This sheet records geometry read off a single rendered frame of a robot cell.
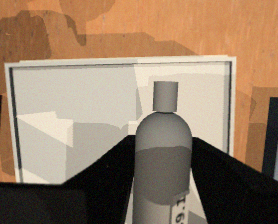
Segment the white digital scale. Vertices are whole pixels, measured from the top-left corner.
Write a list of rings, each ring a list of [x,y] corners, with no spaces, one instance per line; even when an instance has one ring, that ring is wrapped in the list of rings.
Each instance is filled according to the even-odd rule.
[[[233,157],[236,57],[20,62],[4,63],[16,182],[62,184],[135,135],[156,112],[154,81],[178,82],[173,113]]]

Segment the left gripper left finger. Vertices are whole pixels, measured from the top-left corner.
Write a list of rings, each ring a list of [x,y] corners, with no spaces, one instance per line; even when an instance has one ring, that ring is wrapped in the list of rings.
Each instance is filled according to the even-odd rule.
[[[0,224],[125,224],[134,167],[127,135],[62,184],[0,182]]]

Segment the grey gas cylinder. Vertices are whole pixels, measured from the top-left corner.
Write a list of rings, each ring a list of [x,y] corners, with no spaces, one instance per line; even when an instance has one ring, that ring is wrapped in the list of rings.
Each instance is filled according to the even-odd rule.
[[[154,81],[153,111],[135,133],[132,224],[187,224],[192,132],[177,112],[178,82]]]

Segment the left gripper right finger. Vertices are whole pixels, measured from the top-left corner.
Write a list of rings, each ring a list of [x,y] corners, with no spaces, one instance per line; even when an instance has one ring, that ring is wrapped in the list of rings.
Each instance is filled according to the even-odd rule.
[[[278,181],[192,137],[191,171],[208,224],[278,224]]]

